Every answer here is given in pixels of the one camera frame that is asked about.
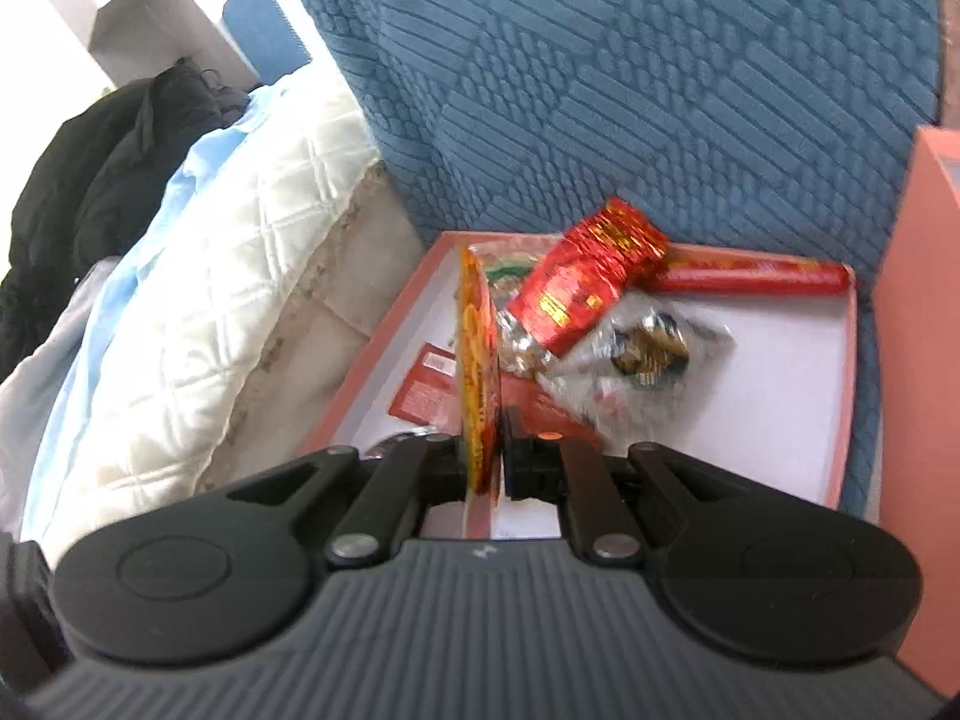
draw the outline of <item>red cylindrical package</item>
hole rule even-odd
[[[850,288],[851,271],[845,265],[819,260],[668,255],[665,268],[635,283],[650,293],[843,295]]]
[[[652,274],[665,254],[666,236],[640,211],[612,197],[563,234],[507,311],[546,351],[563,357],[628,283]]]

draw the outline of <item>pink box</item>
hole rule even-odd
[[[901,656],[952,695],[960,690],[960,132],[919,130],[874,305],[880,524],[923,570],[923,603]]]
[[[357,355],[322,421],[301,445],[301,454],[332,443],[365,448],[409,429],[409,423],[388,411],[424,343],[446,348],[453,337],[458,248],[524,239],[541,245],[553,240],[443,233]],[[690,245],[673,248],[694,259],[752,254]],[[835,508],[850,442],[856,381],[853,279],[844,295],[823,298],[670,295],[670,299],[680,304],[688,300],[698,313],[712,312],[712,321],[729,326],[737,342],[718,371],[713,396],[678,420],[672,436],[664,440],[734,473]],[[467,505],[466,518],[450,520],[466,519],[466,526],[460,531],[445,530],[443,537],[455,533],[468,538],[495,533],[500,533],[496,538],[503,533],[512,533],[509,538],[555,535],[556,513],[546,515],[536,503],[501,501],[498,512],[503,516],[494,522],[490,506],[474,501]]]

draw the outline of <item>metal rivet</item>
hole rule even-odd
[[[640,552],[640,542],[627,533],[605,533],[594,541],[593,550],[608,560],[624,559]]]
[[[373,555],[379,547],[380,542],[369,533],[344,533],[333,539],[330,551],[345,560],[359,560]]]

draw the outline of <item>blue upholstered chair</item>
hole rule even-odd
[[[427,239],[556,230],[616,193],[676,241],[853,265],[842,505],[862,512],[869,288],[914,130],[937,116],[938,0],[302,1]]]

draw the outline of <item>snack package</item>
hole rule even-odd
[[[710,358],[732,342],[726,328],[630,292],[538,382],[613,446],[656,440],[701,384]]]
[[[500,451],[500,368],[486,274],[466,248],[460,250],[456,346],[467,480],[474,493],[483,494],[490,490]]]
[[[498,312],[505,367],[528,374],[551,356],[565,356],[620,298],[627,285],[652,274],[666,237],[637,209],[612,197],[563,234]]]

